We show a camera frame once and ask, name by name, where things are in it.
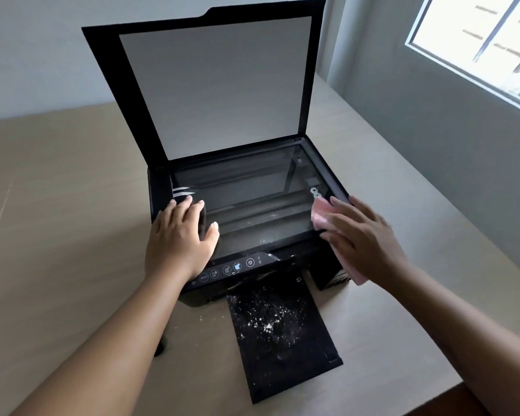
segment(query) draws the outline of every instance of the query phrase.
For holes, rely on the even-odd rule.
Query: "window frame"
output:
[[[416,34],[418,33],[418,30],[420,29],[420,26],[422,25],[422,22],[426,17],[426,13],[428,12],[428,9],[429,9],[432,1],[433,0],[424,0],[423,1],[420,11],[418,12],[418,15],[416,16],[416,20],[414,21],[414,25],[412,26],[412,28],[408,34],[408,37],[406,39],[406,42],[405,42],[406,47],[414,50],[418,54],[423,55],[424,57],[430,59],[433,62],[436,62],[440,66],[448,69],[449,71],[452,71],[453,73],[465,78],[466,80],[474,83],[475,85],[481,87],[482,89],[492,93],[493,95],[503,99],[504,101],[508,102],[509,104],[512,104],[513,106],[520,109],[520,96],[507,92],[506,90],[502,90],[502,89],[498,88],[497,86],[493,86],[492,84],[486,82],[485,80],[480,79],[479,77],[474,76],[471,73],[468,73],[465,69],[462,69],[462,68],[448,62],[444,58],[441,58],[441,57],[433,54],[432,52],[428,51],[427,49],[422,48],[419,45],[416,45],[416,43],[414,43],[414,38],[416,38]],[[503,14],[503,17],[499,20],[499,23],[497,24],[495,29],[492,31],[490,36],[488,38],[485,38],[482,41],[482,47],[480,48],[478,54],[476,55],[477,57],[479,57],[489,47],[489,45],[490,45],[489,42],[495,37],[495,35],[499,31],[499,28],[500,28],[499,25],[502,25],[504,23],[504,21],[506,21],[506,18],[508,18],[510,13],[512,13],[512,10],[514,9],[514,7],[511,6],[507,10],[507,12]]]

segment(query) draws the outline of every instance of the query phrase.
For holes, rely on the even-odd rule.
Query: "window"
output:
[[[520,0],[426,0],[408,42],[520,103]]]

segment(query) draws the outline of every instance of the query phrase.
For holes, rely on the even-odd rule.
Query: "person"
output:
[[[520,415],[520,338],[433,280],[406,258],[390,225],[351,197],[332,197],[326,215],[339,232],[320,236],[363,275],[395,297],[421,324],[493,415]],[[14,416],[129,415],[183,285],[212,256],[216,223],[203,241],[203,202],[170,202],[154,221],[138,289]]]

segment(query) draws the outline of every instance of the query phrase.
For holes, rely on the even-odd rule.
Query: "open scanner lid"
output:
[[[326,0],[84,27],[150,168],[304,135]]]

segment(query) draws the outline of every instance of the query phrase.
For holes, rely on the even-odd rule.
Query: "black printer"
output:
[[[227,297],[253,403],[343,363],[302,276],[348,280],[311,223],[316,197],[348,197],[306,135],[324,5],[83,28],[148,165],[152,220],[192,195],[219,224],[180,301]]]

